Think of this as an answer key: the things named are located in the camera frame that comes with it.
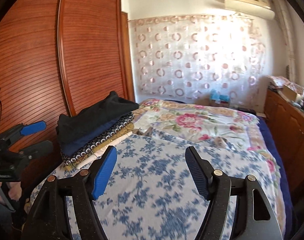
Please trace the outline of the person's left forearm sleeve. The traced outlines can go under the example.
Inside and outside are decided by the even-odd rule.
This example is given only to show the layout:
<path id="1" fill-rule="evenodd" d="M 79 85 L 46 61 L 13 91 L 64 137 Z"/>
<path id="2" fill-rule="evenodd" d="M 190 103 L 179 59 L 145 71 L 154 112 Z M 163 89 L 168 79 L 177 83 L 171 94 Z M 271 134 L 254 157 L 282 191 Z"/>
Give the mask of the person's left forearm sleeve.
<path id="1" fill-rule="evenodd" d="M 12 224 L 12 212 L 0 204 L 0 239 L 21 239 L 21 231 Z"/>

